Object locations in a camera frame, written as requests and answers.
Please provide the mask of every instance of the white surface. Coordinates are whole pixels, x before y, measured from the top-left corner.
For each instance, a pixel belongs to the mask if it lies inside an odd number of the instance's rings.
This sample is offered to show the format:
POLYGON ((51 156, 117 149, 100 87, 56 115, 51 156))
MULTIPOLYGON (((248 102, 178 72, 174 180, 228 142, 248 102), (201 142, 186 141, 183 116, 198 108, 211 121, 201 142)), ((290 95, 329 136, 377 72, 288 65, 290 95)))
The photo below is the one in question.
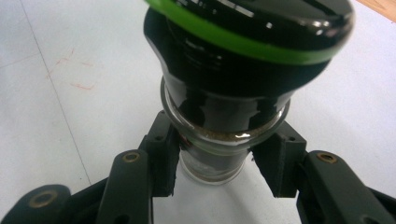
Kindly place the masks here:
MULTIPOLYGON (((295 93, 287 121, 308 150, 338 154, 365 184, 396 197, 396 25, 354 6, 353 36, 295 93)), ((0 217, 39 186, 88 187, 137 148, 162 108, 161 67, 143 36, 147 8, 0 0, 0 217)), ((274 199, 251 161, 221 187, 179 169, 175 196, 155 199, 154 214, 157 224, 300 222, 295 200, 274 199)))

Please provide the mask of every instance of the brown residue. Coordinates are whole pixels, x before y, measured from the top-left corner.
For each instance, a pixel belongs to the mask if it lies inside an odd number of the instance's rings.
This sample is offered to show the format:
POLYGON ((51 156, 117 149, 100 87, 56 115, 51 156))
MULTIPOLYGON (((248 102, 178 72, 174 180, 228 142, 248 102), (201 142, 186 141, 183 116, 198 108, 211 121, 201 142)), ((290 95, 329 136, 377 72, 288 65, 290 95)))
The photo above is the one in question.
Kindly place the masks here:
POLYGON ((77 88, 79 88, 79 89, 82 89, 82 90, 84 90, 84 91, 90 91, 90 90, 92 90, 93 87, 95 86, 95 85, 92 85, 92 86, 90 86, 90 87, 85 87, 85 86, 81 86, 81 84, 74 84, 74 83, 70 83, 70 85, 71 85, 71 86, 74 86, 74 87, 77 87, 77 88))
MULTIPOLYGON (((82 64, 82 65, 85 65, 85 66, 93 67, 93 63, 75 62, 75 61, 70 60, 70 58, 73 56, 74 52, 75 52, 75 49, 72 49, 72 51, 69 53, 69 55, 68 55, 67 57, 61 58, 58 62, 56 62, 55 66, 53 66, 53 68, 49 71, 49 73, 47 74, 46 78, 50 78, 50 76, 51 76, 51 74, 53 73, 53 71, 54 71, 54 70, 58 67, 58 65, 61 64, 61 63, 66 63, 66 62, 70 62, 70 63, 79 63, 79 64, 82 64)), ((76 86, 76 87, 82 88, 82 89, 85 88, 85 89, 87 89, 87 90, 90 90, 93 86, 90 87, 90 88, 81 87, 81 86, 76 86)))

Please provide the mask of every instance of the green ring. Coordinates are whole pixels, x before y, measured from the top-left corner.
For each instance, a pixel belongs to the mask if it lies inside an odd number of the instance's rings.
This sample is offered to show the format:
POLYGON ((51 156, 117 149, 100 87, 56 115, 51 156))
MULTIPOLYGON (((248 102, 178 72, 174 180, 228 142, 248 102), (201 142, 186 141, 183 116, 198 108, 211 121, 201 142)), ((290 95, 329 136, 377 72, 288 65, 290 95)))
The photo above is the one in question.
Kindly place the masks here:
POLYGON ((146 0, 155 10, 169 20, 205 41, 250 58, 283 64, 315 64, 329 61, 342 47, 338 45, 321 50, 285 49, 264 44, 235 34, 216 24, 206 21, 170 0, 146 0))

